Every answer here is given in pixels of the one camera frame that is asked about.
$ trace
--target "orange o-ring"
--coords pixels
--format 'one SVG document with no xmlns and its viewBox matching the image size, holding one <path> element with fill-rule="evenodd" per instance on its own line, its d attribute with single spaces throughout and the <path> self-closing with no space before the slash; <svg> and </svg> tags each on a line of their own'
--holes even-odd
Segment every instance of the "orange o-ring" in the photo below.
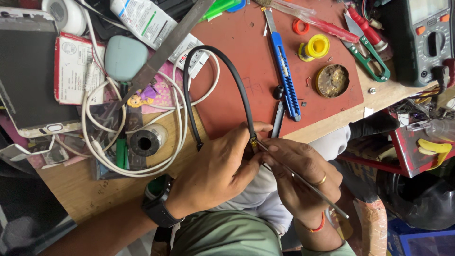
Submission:
<svg viewBox="0 0 455 256">
<path fill-rule="evenodd" d="M 303 26 L 304 26 L 304 29 L 303 30 L 299 30 L 298 29 L 298 25 L 302 23 Z M 294 22 L 292 23 L 292 30 L 294 32 L 296 32 L 297 34 L 299 35 L 305 35 L 306 33 L 308 33 L 308 31 L 310 30 L 310 24 L 304 22 L 303 20 L 301 19 L 295 19 Z"/>
</svg>

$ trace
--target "orange button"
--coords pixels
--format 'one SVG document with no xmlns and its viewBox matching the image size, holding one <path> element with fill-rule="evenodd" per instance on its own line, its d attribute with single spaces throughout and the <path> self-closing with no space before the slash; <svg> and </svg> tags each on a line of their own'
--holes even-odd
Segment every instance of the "orange button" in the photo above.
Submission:
<svg viewBox="0 0 455 256">
<path fill-rule="evenodd" d="M 450 14 L 444 14 L 439 18 L 440 22 L 448 22 L 450 19 Z"/>
<path fill-rule="evenodd" d="M 425 26 L 421 26 L 415 29 L 417 35 L 422 35 L 425 32 Z"/>
</svg>

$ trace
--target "phone home button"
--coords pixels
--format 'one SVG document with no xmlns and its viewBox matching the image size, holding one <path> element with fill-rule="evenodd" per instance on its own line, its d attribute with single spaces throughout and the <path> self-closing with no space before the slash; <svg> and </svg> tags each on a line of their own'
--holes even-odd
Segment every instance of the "phone home button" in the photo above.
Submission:
<svg viewBox="0 0 455 256">
<path fill-rule="evenodd" d="M 60 131 L 63 129 L 63 125 L 61 124 L 51 124 L 51 125 L 48 125 L 46 127 L 46 129 L 50 132 L 56 132 L 56 131 Z"/>
</svg>

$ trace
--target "multimeter display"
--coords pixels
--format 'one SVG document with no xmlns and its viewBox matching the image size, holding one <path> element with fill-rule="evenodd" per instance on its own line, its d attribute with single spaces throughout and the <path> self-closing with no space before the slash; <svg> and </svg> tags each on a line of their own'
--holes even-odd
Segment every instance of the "multimeter display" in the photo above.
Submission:
<svg viewBox="0 0 455 256">
<path fill-rule="evenodd" d="M 412 24 L 426 20 L 448 7 L 447 0 L 410 0 Z"/>
</svg>

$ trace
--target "workbench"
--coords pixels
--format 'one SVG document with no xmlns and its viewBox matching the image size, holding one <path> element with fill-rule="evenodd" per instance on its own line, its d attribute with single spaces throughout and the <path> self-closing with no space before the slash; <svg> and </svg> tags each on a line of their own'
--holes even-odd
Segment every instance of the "workbench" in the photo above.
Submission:
<svg viewBox="0 0 455 256">
<path fill-rule="evenodd" d="M 392 77 L 384 83 L 374 82 L 361 67 L 357 66 L 364 97 L 362 104 L 296 132 L 287 134 L 284 138 L 309 143 L 351 122 L 362 119 L 365 108 L 372 108 L 377 112 L 435 84 L 433 83 L 424 88 L 402 86 L 394 81 L 392 62 L 388 61 L 386 64 L 392 71 Z M 368 90 L 373 87 L 376 88 L 376 93 L 370 94 Z M 193 112 L 195 113 L 195 120 L 202 141 L 208 141 L 207 134 L 194 107 Z M 149 122 L 157 115 L 144 115 L 144 123 Z M 160 119 L 158 123 L 168 129 L 169 138 L 166 144 L 155 155 L 147 158 L 147 165 L 157 164 L 165 160 L 172 154 L 177 145 L 176 115 L 168 115 Z M 196 141 L 192 135 L 191 127 L 188 126 L 188 129 L 188 133 L 191 135 L 187 136 L 180 154 L 167 169 L 173 177 L 177 177 L 181 171 L 191 164 L 197 152 Z M 142 195 L 146 184 L 152 179 L 152 177 L 147 177 L 140 179 L 127 178 L 95 181 L 91 174 L 89 160 L 83 160 L 68 167 L 59 165 L 37 171 L 76 223 L 81 223 L 115 205 L 122 204 L 133 197 Z"/>
</svg>

